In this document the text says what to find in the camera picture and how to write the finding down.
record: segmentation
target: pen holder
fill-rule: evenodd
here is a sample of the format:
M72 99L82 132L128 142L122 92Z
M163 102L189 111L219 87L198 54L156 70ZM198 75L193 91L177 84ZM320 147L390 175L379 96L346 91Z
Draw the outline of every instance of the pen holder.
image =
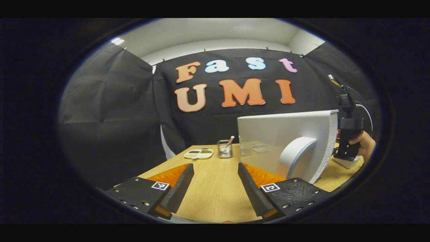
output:
M218 157L219 158L231 158L233 157L233 145L228 143L228 140L219 140L218 146Z

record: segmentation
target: pink letter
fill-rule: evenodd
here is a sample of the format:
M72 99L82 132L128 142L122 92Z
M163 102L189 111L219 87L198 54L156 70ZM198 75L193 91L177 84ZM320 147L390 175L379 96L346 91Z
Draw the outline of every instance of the pink letter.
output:
M285 68L292 73L296 73L297 69L294 69L291 65L293 64L291 61L287 60L287 58L283 58L279 60L280 62L282 62L285 66Z

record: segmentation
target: black fabric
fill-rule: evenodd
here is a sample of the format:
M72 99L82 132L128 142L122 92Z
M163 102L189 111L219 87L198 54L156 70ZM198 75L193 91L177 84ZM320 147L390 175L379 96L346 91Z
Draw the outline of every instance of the black fabric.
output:
M253 70L246 58L259 57L265 69ZM297 72L287 70L280 59L293 62ZM206 64L224 60L227 71L208 73ZM193 78L177 83L177 67L200 62ZM290 112L337 109L340 89L328 80L335 75L342 84L354 88L365 99L373 117L374 133L379 130L378 99L359 68L329 43L304 58L272 50L233 49L195 53L152 66L114 44L90 56L74 73L60 103L58 121L64 151L72 165L87 180L103 189L137 176L164 162L160 125L169 148L178 154L192 145L215 144L238 137L237 118ZM224 88L220 81L231 79L240 87L257 78L263 105L223 107ZM289 80L295 103L282 103L275 81ZM190 104L197 102L193 86L206 84L204 107L196 112L179 109L175 90L188 87ZM361 100L351 92L356 101ZM357 109L370 132L367 113Z
M336 95L341 92L338 86L329 81L328 75L331 74L334 75L342 85L351 87L360 94L372 117L373 133L369 115L362 107L356 108L356 117L365 120L364 130L369 134L373 134L372 138L377 142L382 125L381 107L379 106L379 100L374 85L361 68L351 58L343 54L329 42L324 42L322 45L309 52L303 60L311 66L314 73L321 80L330 83L331 90L328 90L329 92L334 92ZM362 103L362 100L355 92L350 91L350 94L354 101Z
M246 62L248 57L262 58L266 68L250 69ZM284 67L279 61L283 58L293 62L292 66L297 69L297 73L292 73ZM206 63L213 60L224 60L229 70L205 72ZM196 67L197 71L191 74L193 78L177 83L176 68L193 62L200 62L200 66ZM224 91L219 82L231 79L243 87L249 78L261 80L261 94L266 103L263 105L237 103L234 107L223 107L221 104L224 102ZM277 79L291 82L290 87L295 103L281 103L282 94L279 85L275 82ZM196 112L181 111L177 104L175 90L183 87L190 88L187 93L188 102L195 104L197 95L193 86L197 84L207 84L205 106ZM164 130L164 132L166 142L175 153L191 145L215 144L218 140L228 139L232 135L237 137L237 118L240 116L337 109L333 93L328 82L321 80L313 68L299 55L272 50L234 49L190 54L157 64L154 74L157 109L164 120L170 121L171 130ZM179 147L177 143L171 142L169 137L179 137L179 139L182 137L185 146Z
M104 46L77 69L59 109L59 134L72 165L109 189L166 160L152 66L119 46Z

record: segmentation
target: wooden table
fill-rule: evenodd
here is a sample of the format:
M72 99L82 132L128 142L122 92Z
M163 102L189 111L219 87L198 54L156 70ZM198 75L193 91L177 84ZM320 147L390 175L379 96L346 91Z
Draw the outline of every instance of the wooden table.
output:
M184 154L189 150L202 148L213 149L212 157L196 161L184 158ZM191 146L139 177L149 178L179 165L193 163L194 177L175 215L190 220L215 223L227 220L237 223L259 220L261 217L255 215L237 174L239 162L239 144L233 144L232 158L218 158L216 145ZM314 185L331 192L346 182L362 165L363 158L352 169L346 169L332 157L321 174L321 179Z

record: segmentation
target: blue letter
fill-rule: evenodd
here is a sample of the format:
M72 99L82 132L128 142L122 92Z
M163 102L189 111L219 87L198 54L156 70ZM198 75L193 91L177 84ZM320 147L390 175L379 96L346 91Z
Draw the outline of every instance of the blue letter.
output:
M246 58L246 63L248 63L248 67L252 70L263 70L266 68L266 64L263 63L264 60L259 57L249 57Z
M207 73L214 73L217 71L227 71L228 69L230 69L227 66L227 63L223 60L214 60L214 61L210 61L206 64L208 67L206 67L205 71Z

